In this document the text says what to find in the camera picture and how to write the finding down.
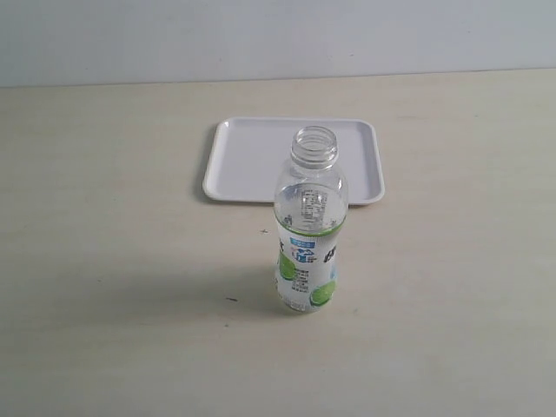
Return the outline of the clear plastic drink bottle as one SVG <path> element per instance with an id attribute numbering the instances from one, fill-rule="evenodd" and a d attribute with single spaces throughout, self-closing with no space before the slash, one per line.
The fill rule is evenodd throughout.
<path id="1" fill-rule="evenodd" d="M 321 309 L 336 290 L 338 235 L 348 214 L 348 183 L 338 155 L 331 130 L 299 130 L 275 187 L 275 287 L 282 302 L 301 313 Z"/>

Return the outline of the white plastic tray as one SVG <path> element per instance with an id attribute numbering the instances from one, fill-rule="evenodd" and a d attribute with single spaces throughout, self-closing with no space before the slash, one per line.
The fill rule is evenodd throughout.
<path id="1" fill-rule="evenodd" d="M 332 130 L 349 203 L 365 206 L 385 194 L 374 127 L 359 119 L 235 116 L 220 122 L 203 178 L 204 194 L 219 202 L 271 203 L 295 134 L 307 126 Z"/>

